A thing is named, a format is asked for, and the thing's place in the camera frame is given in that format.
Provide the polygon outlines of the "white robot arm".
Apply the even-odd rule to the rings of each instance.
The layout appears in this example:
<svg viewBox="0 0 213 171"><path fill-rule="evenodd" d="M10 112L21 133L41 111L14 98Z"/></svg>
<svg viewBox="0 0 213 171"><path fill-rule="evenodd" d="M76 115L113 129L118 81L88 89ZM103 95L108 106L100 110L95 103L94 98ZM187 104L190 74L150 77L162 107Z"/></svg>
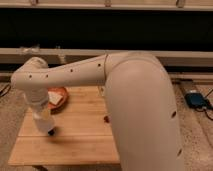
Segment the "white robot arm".
<svg viewBox="0 0 213 171"><path fill-rule="evenodd" d="M51 68L32 57L11 76L33 111L37 129L51 133L48 90L103 86L122 171L185 171L176 98L169 74L149 52L120 52Z"/></svg>

